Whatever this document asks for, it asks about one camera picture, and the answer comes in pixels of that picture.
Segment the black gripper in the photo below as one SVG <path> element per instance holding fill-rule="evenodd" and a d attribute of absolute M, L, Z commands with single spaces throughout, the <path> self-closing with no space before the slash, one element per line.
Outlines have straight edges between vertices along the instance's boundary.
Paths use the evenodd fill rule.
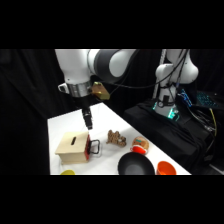
<path fill-rule="evenodd" d="M 92 96 L 87 95 L 84 97 L 76 98 L 75 105 L 77 108 L 82 109 L 82 116 L 83 116 L 85 125 L 88 128 L 88 130 L 91 130 L 93 128 L 93 124 L 92 124 L 92 114 L 89 109 L 90 109 L 90 106 L 92 105 Z"/>

